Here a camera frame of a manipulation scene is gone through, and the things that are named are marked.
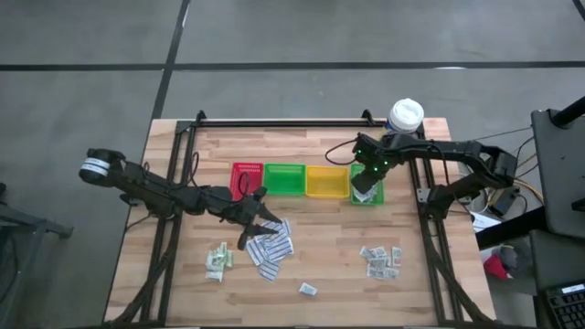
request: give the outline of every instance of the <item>keyboard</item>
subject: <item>keyboard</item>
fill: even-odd
[[[585,328],[585,282],[545,291],[557,328]]]

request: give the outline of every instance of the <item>plastic basket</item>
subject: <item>plastic basket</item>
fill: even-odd
[[[361,173],[364,170],[364,166],[361,164],[352,164],[350,169],[350,175],[353,178],[355,175]],[[379,181],[376,185],[376,194],[374,197],[367,201],[361,202],[354,196],[354,189],[351,188],[351,203],[354,205],[362,205],[362,206],[379,206],[384,204],[384,183]]]
[[[264,187],[273,196],[302,196],[304,194],[304,164],[265,164]]]
[[[307,196],[344,198],[349,196],[349,175],[345,167],[307,165]]]
[[[246,188],[246,177],[242,177],[240,181],[240,188],[238,188],[239,177],[242,173],[248,173],[250,184],[248,185],[248,193],[251,194],[258,187],[262,185],[262,164],[257,163],[234,163],[231,168],[231,180],[229,183],[229,190],[231,191],[232,199],[239,200],[241,192]]]

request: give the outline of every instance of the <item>yellow basket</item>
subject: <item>yellow basket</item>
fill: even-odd
[[[307,165],[306,194],[310,197],[349,197],[349,171],[344,167]]]

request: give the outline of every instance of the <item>red object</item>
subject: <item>red object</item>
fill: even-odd
[[[241,180],[239,177],[242,173],[248,173],[250,185],[248,186],[248,194],[254,192],[258,187],[262,186],[262,174],[264,173],[264,165],[257,163],[234,163],[231,168],[231,180],[229,183],[229,190],[232,194],[232,200],[240,200],[241,192],[246,192],[246,177],[243,176]]]
[[[507,280],[508,276],[505,273],[504,265],[498,255],[492,255],[484,263],[485,271],[494,275],[496,278],[501,280]]]

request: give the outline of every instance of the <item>red basket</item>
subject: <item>red basket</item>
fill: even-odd
[[[229,190],[232,194],[233,200],[239,200],[241,193],[238,188],[239,176],[242,173],[248,173],[250,179],[250,185],[248,186],[248,194],[254,192],[258,187],[262,185],[262,174],[264,172],[264,165],[257,163],[234,163],[231,168],[231,182],[229,183]],[[246,177],[241,178],[241,190],[244,191],[246,188]]]

